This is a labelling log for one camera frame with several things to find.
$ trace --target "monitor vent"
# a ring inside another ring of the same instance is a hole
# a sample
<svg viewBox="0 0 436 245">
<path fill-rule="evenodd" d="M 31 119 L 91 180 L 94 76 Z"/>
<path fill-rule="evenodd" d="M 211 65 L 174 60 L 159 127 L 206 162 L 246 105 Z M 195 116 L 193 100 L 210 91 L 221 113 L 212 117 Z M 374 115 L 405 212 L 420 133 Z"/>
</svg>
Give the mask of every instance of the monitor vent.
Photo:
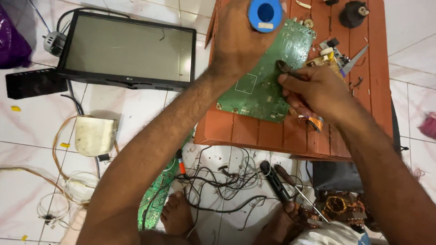
<svg viewBox="0 0 436 245">
<path fill-rule="evenodd" d="M 174 91 L 173 88 L 167 88 L 167 87 L 154 86 L 154 88 L 157 89 L 157 90 Z"/>
</svg>

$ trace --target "orange wooden table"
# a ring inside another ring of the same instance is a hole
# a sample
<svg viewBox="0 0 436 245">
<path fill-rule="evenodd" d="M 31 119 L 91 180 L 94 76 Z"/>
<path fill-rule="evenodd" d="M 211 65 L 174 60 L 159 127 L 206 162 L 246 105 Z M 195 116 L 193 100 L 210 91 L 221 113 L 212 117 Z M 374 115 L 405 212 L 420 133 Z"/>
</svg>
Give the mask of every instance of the orange wooden table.
<svg viewBox="0 0 436 245">
<path fill-rule="evenodd" d="M 346 77 L 346 82 L 356 84 L 354 96 L 371 112 L 377 123 L 392 137 L 391 91 L 389 88 L 388 51 L 386 43 L 385 6 L 383 0 L 367 0 L 370 14 L 363 24 L 354 29 L 343 27 L 339 13 L 347 0 L 327 6 L 322 0 L 300 0 L 312 8 L 306 9 L 295 0 L 287 0 L 287 17 L 298 20 L 312 19 L 319 44 L 336 37 L 342 54 L 353 58 L 367 43 L 368 51 L 357 61 Z M 216 16 L 229 0 L 217 0 L 210 30 L 212 47 L 218 26 Z M 319 57 L 319 50 L 310 51 L 308 59 Z M 295 159 L 351 160 L 339 132 L 329 124 L 321 133 L 312 132 L 305 123 L 288 116 L 283 123 L 274 123 L 217 110 L 215 104 L 197 125 L 194 143 L 205 145 L 230 145 L 259 150 L 292 153 Z"/>
</svg>

